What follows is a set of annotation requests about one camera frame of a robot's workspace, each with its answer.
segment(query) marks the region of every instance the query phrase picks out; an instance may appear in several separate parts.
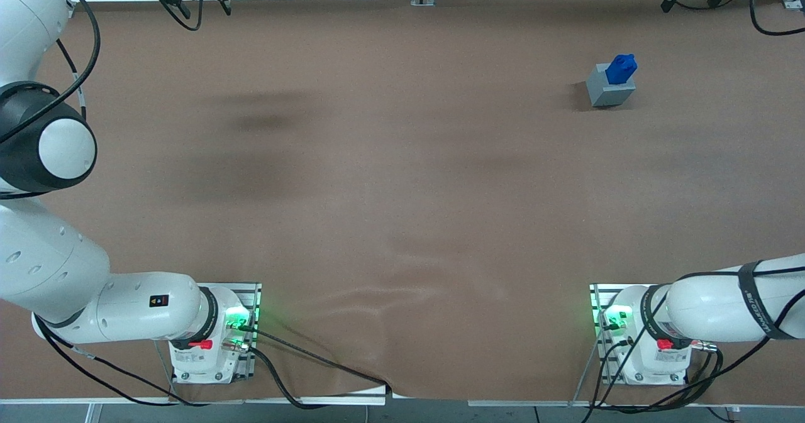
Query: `blue block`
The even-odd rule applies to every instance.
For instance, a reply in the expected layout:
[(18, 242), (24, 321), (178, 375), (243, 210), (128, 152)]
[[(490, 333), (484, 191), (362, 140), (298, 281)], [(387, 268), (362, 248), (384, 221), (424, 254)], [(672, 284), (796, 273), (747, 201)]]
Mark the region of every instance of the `blue block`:
[(636, 70), (638, 62), (635, 61), (635, 54), (620, 54), (615, 56), (615, 60), (606, 69), (606, 78), (611, 84), (627, 83)]

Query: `red button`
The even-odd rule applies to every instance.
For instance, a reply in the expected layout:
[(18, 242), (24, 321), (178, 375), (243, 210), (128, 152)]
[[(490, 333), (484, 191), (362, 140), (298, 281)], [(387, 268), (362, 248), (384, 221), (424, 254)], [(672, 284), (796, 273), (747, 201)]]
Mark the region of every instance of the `red button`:
[(657, 348), (661, 351), (665, 351), (665, 349), (672, 349), (674, 347), (674, 342), (671, 340), (666, 339), (659, 339), (657, 340)]
[(212, 349), (213, 348), (213, 340), (204, 340), (201, 342), (191, 342), (188, 343), (190, 346), (198, 346), (201, 349)]

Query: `warning label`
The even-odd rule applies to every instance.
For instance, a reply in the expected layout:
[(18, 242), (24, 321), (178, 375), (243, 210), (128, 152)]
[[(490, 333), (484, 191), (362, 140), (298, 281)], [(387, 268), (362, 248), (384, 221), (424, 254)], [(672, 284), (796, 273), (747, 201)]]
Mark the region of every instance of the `warning label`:
[(668, 363), (684, 362), (687, 360), (687, 352), (657, 351), (655, 360)]
[(196, 353), (190, 352), (190, 351), (188, 351), (188, 352), (175, 352), (174, 355), (176, 357), (176, 360), (178, 360), (179, 362), (184, 362), (184, 363), (201, 362), (201, 361), (204, 360), (204, 355), (203, 354), (196, 354)]

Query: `green led light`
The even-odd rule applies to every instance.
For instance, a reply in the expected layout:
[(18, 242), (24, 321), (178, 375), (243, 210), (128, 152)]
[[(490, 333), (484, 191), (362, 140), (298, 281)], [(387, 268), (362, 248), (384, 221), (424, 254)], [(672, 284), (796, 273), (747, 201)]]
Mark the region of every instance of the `green led light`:
[(243, 307), (233, 307), (224, 313), (226, 325), (232, 328), (239, 328), (249, 322), (249, 310)]
[(606, 309), (606, 317), (610, 324), (619, 329), (626, 328), (626, 320), (632, 317), (632, 308), (626, 305), (612, 305)]

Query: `sticker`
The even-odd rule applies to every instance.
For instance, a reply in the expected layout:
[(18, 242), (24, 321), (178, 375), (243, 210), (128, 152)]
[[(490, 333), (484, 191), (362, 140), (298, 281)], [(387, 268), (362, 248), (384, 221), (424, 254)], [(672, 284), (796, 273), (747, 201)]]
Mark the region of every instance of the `sticker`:
[(657, 351), (655, 360), (668, 363), (684, 362), (687, 360), (687, 351)]
[(174, 351), (174, 357), (177, 361), (181, 363), (193, 363), (193, 362), (203, 362), (204, 355), (203, 354), (195, 354), (192, 351), (187, 352), (176, 352)]
[(167, 307), (167, 294), (151, 296), (148, 300), (149, 307)]

